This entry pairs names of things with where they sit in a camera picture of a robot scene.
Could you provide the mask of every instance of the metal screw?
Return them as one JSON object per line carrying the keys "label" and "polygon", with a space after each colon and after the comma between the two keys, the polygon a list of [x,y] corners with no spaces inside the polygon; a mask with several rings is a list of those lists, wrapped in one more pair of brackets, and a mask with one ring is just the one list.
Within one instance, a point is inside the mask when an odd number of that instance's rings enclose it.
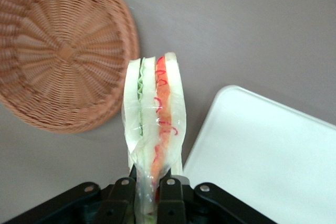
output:
{"label": "metal screw", "polygon": [[167,180],[167,185],[170,185],[170,186],[175,185],[175,180],[172,179],[172,178],[168,179]]}
{"label": "metal screw", "polygon": [[124,179],[122,182],[121,182],[121,185],[125,186],[125,185],[128,185],[130,183],[130,181],[128,179]]}
{"label": "metal screw", "polygon": [[88,187],[86,187],[85,189],[84,189],[84,192],[89,192],[89,191],[93,191],[94,190],[94,186],[88,186]]}
{"label": "metal screw", "polygon": [[205,193],[210,191],[210,188],[207,185],[201,185],[199,188],[201,189],[201,191],[203,191]]}

